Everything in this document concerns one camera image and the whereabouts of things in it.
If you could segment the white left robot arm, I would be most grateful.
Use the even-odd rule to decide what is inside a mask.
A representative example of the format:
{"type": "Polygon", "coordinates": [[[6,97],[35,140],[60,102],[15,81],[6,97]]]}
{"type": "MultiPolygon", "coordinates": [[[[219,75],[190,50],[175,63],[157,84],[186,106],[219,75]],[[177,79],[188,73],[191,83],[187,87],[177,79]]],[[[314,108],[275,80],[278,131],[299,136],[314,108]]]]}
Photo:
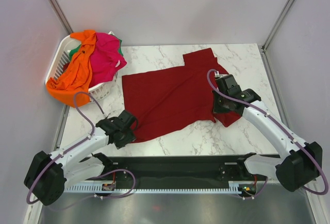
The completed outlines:
{"type": "Polygon", "coordinates": [[[93,127],[90,134],[62,149],[37,153],[24,179],[24,185],[29,189],[27,204],[41,201],[45,206],[51,205],[77,183],[109,179],[118,170],[113,170],[112,161],[104,154],[95,151],[109,144],[119,149],[135,139],[130,125],[109,123],[93,127]]]}

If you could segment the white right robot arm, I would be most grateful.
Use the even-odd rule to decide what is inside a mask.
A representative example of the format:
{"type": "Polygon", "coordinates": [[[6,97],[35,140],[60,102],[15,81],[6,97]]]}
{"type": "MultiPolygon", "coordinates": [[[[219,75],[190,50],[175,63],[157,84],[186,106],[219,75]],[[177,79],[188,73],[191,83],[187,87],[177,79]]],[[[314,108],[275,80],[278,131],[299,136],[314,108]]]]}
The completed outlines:
{"type": "Polygon", "coordinates": [[[246,180],[252,175],[262,175],[277,180],[290,192],[300,188],[316,195],[328,192],[328,180],[322,170],[321,146],[316,142],[308,143],[292,132],[254,91],[248,89],[234,98],[214,89],[213,106],[216,113],[234,112],[250,122],[278,154],[277,158],[246,154],[236,166],[239,178],[246,180]]]}

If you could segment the dark red t shirt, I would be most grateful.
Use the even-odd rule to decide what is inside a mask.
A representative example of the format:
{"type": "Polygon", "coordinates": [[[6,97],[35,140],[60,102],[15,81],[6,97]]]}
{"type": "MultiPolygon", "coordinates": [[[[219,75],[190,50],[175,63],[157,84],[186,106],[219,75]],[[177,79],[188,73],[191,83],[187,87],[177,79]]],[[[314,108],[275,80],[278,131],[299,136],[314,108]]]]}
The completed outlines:
{"type": "Polygon", "coordinates": [[[125,109],[138,121],[134,131],[137,143],[181,130],[198,120],[218,120],[228,127],[240,119],[235,112],[213,112],[207,72],[227,71],[218,64],[212,49],[185,54],[183,61],[183,66],[122,77],[125,109]]]}

